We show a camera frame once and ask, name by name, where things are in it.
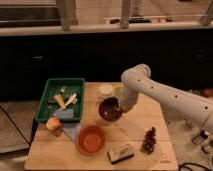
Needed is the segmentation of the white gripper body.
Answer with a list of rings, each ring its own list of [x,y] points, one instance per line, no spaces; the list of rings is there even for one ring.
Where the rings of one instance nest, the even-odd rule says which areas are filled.
[[[123,87],[118,96],[119,106],[124,113],[130,111],[138,101],[138,93]]]

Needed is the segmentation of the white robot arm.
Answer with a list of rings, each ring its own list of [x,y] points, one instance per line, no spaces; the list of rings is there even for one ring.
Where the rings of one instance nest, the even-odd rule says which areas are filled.
[[[124,113],[137,103],[140,93],[180,112],[183,118],[213,134],[213,100],[182,91],[150,79],[151,70],[139,64],[121,75],[123,88],[118,97]]]

